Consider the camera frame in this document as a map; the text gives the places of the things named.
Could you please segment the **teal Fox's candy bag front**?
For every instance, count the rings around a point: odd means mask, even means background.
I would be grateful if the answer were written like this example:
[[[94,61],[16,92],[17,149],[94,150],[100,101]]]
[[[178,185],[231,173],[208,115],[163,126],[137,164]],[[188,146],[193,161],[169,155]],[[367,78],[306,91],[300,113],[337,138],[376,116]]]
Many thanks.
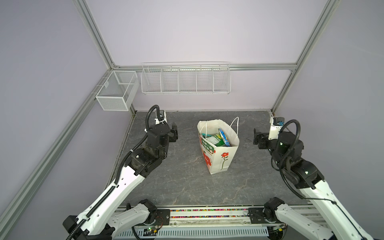
[[[204,134],[204,133],[201,133],[201,135],[202,135],[203,138],[210,138],[210,137],[212,137],[212,135]]]

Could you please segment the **blue M&M's packet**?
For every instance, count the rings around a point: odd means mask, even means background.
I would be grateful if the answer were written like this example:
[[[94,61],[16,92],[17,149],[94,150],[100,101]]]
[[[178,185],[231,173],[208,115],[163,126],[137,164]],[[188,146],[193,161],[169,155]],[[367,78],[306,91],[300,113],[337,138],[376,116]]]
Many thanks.
[[[221,138],[222,138],[222,140],[223,140],[225,146],[226,146],[226,147],[230,147],[231,144],[230,144],[230,142],[229,142],[229,140],[228,140],[228,138],[227,138],[225,132],[224,132],[222,129],[219,129],[219,134],[220,134],[220,136],[221,136]]]

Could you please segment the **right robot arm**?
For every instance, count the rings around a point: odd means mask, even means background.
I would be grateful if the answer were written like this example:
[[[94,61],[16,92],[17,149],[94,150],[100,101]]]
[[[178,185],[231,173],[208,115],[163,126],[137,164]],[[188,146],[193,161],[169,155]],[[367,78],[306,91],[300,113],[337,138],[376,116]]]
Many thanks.
[[[270,124],[269,133],[254,130],[253,144],[260,150],[268,150],[273,169],[279,172],[288,189],[298,198],[311,202],[328,226],[315,223],[277,197],[264,204],[260,217],[270,224],[280,222],[291,227],[309,240],[373,239],[338,200],[320,170],[303,159],[300,122],[272,117]]]

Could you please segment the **green Fox's spring tea bag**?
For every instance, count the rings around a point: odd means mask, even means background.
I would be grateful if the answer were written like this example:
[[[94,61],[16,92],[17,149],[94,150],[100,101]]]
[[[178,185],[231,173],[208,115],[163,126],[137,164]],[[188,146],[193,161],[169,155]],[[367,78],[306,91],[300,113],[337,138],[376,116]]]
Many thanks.
[[[210,143],[216,147],[225,147],[226,146],[226,143],[224,142],[224,140],[222,139],[222,136],[220,134],[206,137],[205,140],[208,143]]]

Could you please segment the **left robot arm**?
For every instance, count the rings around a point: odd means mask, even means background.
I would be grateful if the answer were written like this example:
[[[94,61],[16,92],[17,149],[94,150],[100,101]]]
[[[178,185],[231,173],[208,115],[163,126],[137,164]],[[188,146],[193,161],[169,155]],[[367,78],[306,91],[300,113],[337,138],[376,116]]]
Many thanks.
[[[155,222],[157,207],[149,200],[116,213],[126,197],[168,156],[169,144],[178,139],[177,125],[168,124],[158,105],[148,110],[145,125],[144,137],[123,158],[115,179],[87,209],[64,220],[69,240],[113,240],[136,225]]]

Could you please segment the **white floral paper bag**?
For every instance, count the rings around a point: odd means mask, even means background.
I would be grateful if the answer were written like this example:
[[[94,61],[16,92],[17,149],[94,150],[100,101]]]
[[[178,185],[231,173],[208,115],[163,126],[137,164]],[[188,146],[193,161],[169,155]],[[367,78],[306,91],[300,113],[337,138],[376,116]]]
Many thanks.
[[[231,124],[222,120],[200,121],[197,125],[200,147],[207,168],[211,175],[228,170],[240,144],[239,139],[239,118],[236,117]],[[208,143],[201,133],[216,135],[222,129],[231,146],[216,147]]]

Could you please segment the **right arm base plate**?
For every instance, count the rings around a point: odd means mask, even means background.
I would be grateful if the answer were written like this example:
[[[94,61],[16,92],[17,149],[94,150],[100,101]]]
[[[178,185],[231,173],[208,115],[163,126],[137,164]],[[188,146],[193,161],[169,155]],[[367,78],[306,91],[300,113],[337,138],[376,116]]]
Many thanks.
[[[267,224],[264,208],[248,208],[247,216],[250,218],[251,224]]]

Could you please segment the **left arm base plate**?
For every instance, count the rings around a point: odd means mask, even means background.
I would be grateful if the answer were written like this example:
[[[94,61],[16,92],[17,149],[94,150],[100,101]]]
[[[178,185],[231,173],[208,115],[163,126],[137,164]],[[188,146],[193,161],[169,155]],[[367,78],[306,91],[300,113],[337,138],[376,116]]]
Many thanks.
[[[168,226],[171,220],[171,210],[170,209],[157,209],[155,211],[155,226]]]

